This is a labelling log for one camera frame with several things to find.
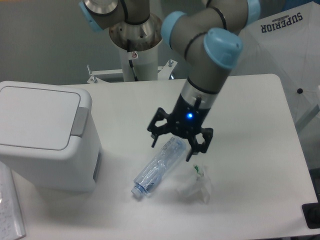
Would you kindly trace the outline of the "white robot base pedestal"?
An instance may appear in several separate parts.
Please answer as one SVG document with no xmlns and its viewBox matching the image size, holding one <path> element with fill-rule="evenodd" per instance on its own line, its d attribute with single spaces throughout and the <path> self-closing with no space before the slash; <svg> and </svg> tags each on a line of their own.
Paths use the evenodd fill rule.
<svg viewBox="0 0 320 240">
<path fill-rule="evenodd" d="M 151 13 L 139 25 L 120 22 L 109 28 L 109 36 L 119 50 L 125 82 L 158 79 L 158 47 L 162 42 L 161 19 Z"/>
</svg>

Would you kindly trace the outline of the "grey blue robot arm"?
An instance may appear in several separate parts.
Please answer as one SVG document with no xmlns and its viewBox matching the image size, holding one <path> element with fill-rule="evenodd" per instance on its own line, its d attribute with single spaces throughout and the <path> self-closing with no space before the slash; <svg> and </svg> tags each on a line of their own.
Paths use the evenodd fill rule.
<svg viewBox="0 0 320 240">
<path fill-rule="evenodd" d="M 202 124 L 227 77 L 236 66 L 243 44 L 238 32 L 261 15 L 259 0 L 208 0 L 193 15 L 181 11 L 160 20 L 147 0 L 82 0 L 79 7 L 95 31 L 108 30 L 123 50 L 122 70 L 127 80 L 157 76 L 157 65 L 143 53 L 165 42 L 192 67 L 174 109 L 159 108 L 148 131 L 154 140 L 171 133 L 188 140 L 189 155 L 206 153 L 212 128 Z"/>
</svg>

